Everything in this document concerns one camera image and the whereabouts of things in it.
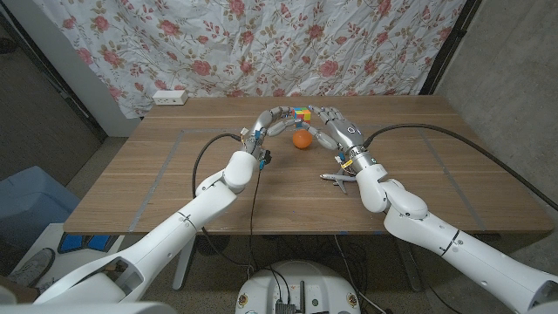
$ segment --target power strip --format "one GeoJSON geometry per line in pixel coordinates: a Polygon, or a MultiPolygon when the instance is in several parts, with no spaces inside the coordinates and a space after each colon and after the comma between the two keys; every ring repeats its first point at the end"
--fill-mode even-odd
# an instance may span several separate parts
{"type": "Polygon", "coordinates": [[[157,91],[153,95],[155,105],[184,105],[187,99],[186,91],[157,91]]]}

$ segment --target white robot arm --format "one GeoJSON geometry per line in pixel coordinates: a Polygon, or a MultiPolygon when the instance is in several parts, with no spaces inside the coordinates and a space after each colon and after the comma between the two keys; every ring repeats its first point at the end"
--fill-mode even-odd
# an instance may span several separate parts
{"type": "Polygon", "coordinates": [[[357,127],[336,108],[312,110],[326,123],[345,156],[350,157],[366,209],[372,213],[389,209],[384,225],[392,235],[438,254],[515,313],[527,313],[538,304],[558,299],[558,276],[519,263],[442,221],[398,181],[381,181],[387,172],[363,147],[357,127]]]}
{"type": "MultiPolygon", "coordinates": [[[[384,221],[394,236],[435,252],[494,294],[516,313],[539,310],[538,304],[555,301],[558,276],[516,262],[496,249],[469,236],[428,212],[425,202],[405,190],[398,181],[382,181],[387,172],[363,147],[358,128],[335,108],[310,107],[330,130],[331,136],[303,126],[328,149],[349,157],[357,173],[364,206],[373,213],[389,209],[384,221]]],[[[165,265],[194,237],[198,230],[228,208],[262,161],[263,138],[275,136],[290,120],[291,108],[277,107],[260,115],[252,129],[243,133],[241,150],[227,167],[210,176],[196,189],[197,197],[166,219],[132,247],[88,263],[52,285],[35,304],[122,303],[139,300],[165,265]],[[110,278],[103,270],[118,263],[126,270],[110,278]]]]}
{"type": "MultiPolygon", "coordinates": [[[[122,303],[139,300],[149,284],[165,265],[180,252],[184,244],[208,222],[230,206],[252,173],[258,168],[265,151],[263,139],[281,133],[286,126],[299,119],[271,123],[288,117],[290,107],[281,106],[263,112],[254,126],[243,134],[241,150],[233,153],[225,169],[209,176],[196,189],[196,198],[139,242],[116,254],[88,263],[53,284],[34,304],[122,303]],[[103,270],[118,264],[126,270],[117,278],[110,278],[103,270]]],[[[325,147],[332,149],[336,142],[327,134],[313,129],[313,134],[325,147]]]]}

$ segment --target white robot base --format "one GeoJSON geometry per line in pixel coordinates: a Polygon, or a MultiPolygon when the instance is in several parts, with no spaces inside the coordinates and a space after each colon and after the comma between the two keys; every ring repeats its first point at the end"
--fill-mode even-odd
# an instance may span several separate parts
{"type": "Polygon", "coordinates": [[[292,260],[274,263],[271,269],[277,279],[274,272],[263,269],[242,286],[236,300],[236,314],[360,313],[357,293],[350,283],[326,266],[292,260]],[[277,282],[282,300],[279,300],[277,282]]]}

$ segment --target wooden table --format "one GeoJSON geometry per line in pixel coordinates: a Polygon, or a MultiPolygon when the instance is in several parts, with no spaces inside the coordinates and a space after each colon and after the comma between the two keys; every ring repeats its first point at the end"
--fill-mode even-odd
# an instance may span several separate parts
{"type": "MultiPolygon", "coordinates": [[[[147,233],[192,199],[195,158],[215,135],[239,133],[274,106],[336,106],[363,134],[397,123],[446,127],[479,138],[441,97],[301,97],[189,99],[156,106],[140,123],[66,221],[66,232],[87,235],[147,233]]],[[[323,128],[312,115],[312,126],[323,128]]],[[[255,234],[372,234],[385,232],[383,214],[368,212],[356,183],[344,195],[320,174],[334,174],[336,153],[314,141],[299,150],[293,130],[266,138],[273,160],[262,171],[255,203],[255,234]]],[[[239,143],[225,138],[205,153],[197,182],[224,168],[239,143]]],[[[422,197],[429,209],[470,232],[547,232],[554,224],[527,190],[483,155],[442,133],[398,129],[369,147],[389,177],[422,197]]],[[[210,233],[245,235],[255,177],[210,233]]]]}

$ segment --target toy airplane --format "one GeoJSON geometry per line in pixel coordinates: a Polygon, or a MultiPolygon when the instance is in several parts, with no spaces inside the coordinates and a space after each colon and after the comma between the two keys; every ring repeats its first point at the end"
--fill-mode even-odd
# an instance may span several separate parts
{"type": "Polygon", "coordinates": [[[349,175],[343,175],[343,172],[344,170],[341,169],[337,172],[337,174],[320,174],[320,178],[335,181],[333,185],[339,186],[343,193],[347,194],[347,190],[345,189],[343,182],[354,182],[357,178],[349,175]]]}

